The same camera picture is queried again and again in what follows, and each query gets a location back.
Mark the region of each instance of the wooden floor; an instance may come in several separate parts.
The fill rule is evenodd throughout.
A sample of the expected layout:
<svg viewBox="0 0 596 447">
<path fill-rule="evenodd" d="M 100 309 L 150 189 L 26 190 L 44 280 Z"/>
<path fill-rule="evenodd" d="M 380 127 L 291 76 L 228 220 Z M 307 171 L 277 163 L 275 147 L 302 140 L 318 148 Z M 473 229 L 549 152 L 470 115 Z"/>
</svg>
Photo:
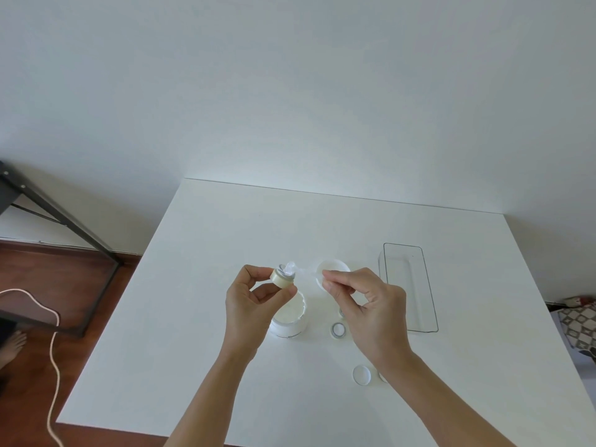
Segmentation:
<svg viewBox="0 0 596 447">
<path fill-rule="evenodd" d="M 84 338 L 58 336 L 54 357 L 62 374 L 60 393 L 52 420 L 60 412 L 85 362 L 135 269 L 134 264 L 120 268 L 93 317 Z M 62 255 L 7 250 L 0 245 L 0 290 L 22 287 L 45 299 L 50 307 L 57 304 L 69 323 L 80 318 L 81 301 L 89 301 L 105 272 L 105 263 L 67 260 Z M 51 333 L 38 328 L 28 332 L 28 342 L 19 356 L 0 375 L 9 382 L 0 396 L 0 445 L 2 447 L 45 447 L 56 444 L 48 435 L 45 421 L 54 395 L 56 375 L 48 348 Z M 55 431 L 65 447 L 162 446 L 166 438 L 123 433 L 99 428 L 57 424 Z"/>
</svg>

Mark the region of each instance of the white table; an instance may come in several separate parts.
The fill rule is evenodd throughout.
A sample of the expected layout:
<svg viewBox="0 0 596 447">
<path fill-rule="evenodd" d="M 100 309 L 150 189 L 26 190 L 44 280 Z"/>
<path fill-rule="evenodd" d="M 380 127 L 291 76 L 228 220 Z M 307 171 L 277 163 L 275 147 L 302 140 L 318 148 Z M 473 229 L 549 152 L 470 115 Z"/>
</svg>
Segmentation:
<svg viewBox="0 0 596 447">
<path fill-rule="evenodd" d="M 378 271 L 384 242 L 420 246 L 439 332 L 414 350 L 521 446 L 596 445 L 596 413 L 499 214 L 184 180 L 58 421 L 168 436 L 212 365 L 225 291 L 244 263 L 338 258 Z M 316 285 L 307 331 L 268 336 L 242 379 L 227 443 L 435 445 L 368 361 L 328 333 Z"/>
</svg>

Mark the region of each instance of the finger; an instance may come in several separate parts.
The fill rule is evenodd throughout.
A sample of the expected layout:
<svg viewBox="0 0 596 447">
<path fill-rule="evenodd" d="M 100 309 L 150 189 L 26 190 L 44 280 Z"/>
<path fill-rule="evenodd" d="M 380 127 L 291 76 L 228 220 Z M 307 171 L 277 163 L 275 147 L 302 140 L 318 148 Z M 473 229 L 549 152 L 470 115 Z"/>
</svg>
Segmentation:
<svg viewBox="0 0 596 447">
<path fill-rule="evenodd" d="M 253 290 L 254 295 L 257 297 L 260 303 L 264 303 L 269 300 L 273 295 L 279 292 L 279 287 L 272 282 L 267 284 L 259 285 Z"/>
<path fill-rule="evenodd" d="M 234 279 L 234 283 L 246 284 L 249 288 L 252 288 L 255 283 L 269 279 L 272 272 L 273 268 L 244 265 Z"/>
<path fill-rule="evenodd" d="M 323 279 L 323 288 L 337 301 L 343 315 L 348 320 L 360 313 L 360 306 L 354 301 L 354 298 L 352 298 L 344 285 Z"/>
<path fill-rule="evenodd" d="M 298 293 L 298 289 L 294 284 L 292 284 L 289 287 L 282 288 L 279 290 L 279 292 L 273 295 L 269 301 L 265 302 L 264 305 L 271 312 L 271 317 L 273 317 L 275 313 L 281 309 L 281 306 L 294 298 L 296 293 Z"/>
<path fill-rule="evenodd" d="M 356 271 L 323 270 L 323 277 L 327 281 L 347 285 L 364 294 L 373 290 L 377 285 L 383 284 L 381 278 L 368 268 Z"/>
</svg>

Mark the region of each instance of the white cable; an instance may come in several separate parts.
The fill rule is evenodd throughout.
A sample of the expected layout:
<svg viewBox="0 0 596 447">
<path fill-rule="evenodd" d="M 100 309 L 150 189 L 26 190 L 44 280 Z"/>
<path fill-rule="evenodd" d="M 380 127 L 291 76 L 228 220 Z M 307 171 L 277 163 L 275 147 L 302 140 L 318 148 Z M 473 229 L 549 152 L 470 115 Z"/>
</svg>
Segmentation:
<svg viewBox="0 0 596 447">
<path fill-rule="evenodd" d="M 8 290 L 0 291 L 0 295 L 2 293 L 7 293 L 9 291 L 20 291 L 22 293 L 25 293 L 40 308 L 45 309 L 45 310 L 51 312 L 52 314 L 54 314 L 56 316 L 56 327 L 60 326 L 60 316 L 59 316 L 58 312 L 56 312 L 54 309 L 45 307 L 38 300 L 35 299 L 35 296 L 33 296 L 31 293 L 27 292 L 27 290 L 23 290 L 22 288 L 9 288 Z M 50 423 L 50 419 L 52 418 L 52 412 L 54 411 L 54 405 L 56 404 L 56 398 L 58 398 L 58 391 L 60 390 L 60 369 L 58 369 L 58 366 L 56 365 L 56 361 L 54 360 L 54 339 L 56 338 L 56 334 L 58 334 L 58 331 L 54 331 L 54 334 L 52 335 L 52 340 L 49 343 L 49 360 L 52 363 L 52 365 L 54 366 L 54 370 L 56 370 L 56 391 L 54 392 L 54 398 L 52 399 L 52 404 L 49 406 L 48 418 L 46 419 L 45 427 L 48 429 L 48 433 L 52 437 L 52 439 L 54 439 L 56 441 L 56 444 L 58 444 L 58 446 L 60 446 L 60 447 L 64 447 L 64 444 L 62 443 L 60 438 L 58 436 L 56 436 L 56 433 L 54 433 L 54 430 L 52 430 L 52 426 Z"/>
</svg>

